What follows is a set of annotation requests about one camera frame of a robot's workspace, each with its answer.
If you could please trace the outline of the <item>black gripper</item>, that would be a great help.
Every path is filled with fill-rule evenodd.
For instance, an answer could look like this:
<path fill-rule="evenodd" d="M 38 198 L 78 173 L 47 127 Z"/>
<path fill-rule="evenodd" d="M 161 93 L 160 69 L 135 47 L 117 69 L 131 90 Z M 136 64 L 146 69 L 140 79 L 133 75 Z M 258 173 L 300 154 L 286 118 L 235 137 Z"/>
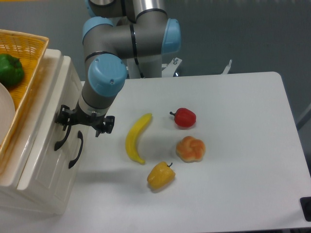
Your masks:
<path fill-rule="evenodd" d="M 97 112 L 91 111 L 90 114 L 85 113 L 79 105 L 71 110 L 67 105 L 62 104 L 59 113 L 56 116 L 55 123 L 62 125 L 63 131 L 66 131 L 69 125 L 86 125 L 96 130 L 95 137 L 99 137 L 102 133 L 110 134 L 115 124 L 114 116 L 98 115 Z"/>

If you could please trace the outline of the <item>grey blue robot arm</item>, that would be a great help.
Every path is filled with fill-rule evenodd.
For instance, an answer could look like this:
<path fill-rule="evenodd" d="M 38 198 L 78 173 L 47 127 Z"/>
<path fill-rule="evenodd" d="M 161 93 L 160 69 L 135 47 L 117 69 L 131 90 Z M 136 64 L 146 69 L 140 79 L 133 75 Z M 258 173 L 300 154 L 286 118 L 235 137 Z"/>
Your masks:
<path fill-rule="evenodd" d="M 112 132 L 106 113 L 127 77 L 162 75 L 162 56 L 181 47 L 177 19 L 162 0 L 88 0 L 92 17 L 83 26 L 86 81 L 76 106 L 60 107 L 56 123 L 66 134 L 74 125 L 90 126 L 96 135 Z"/>

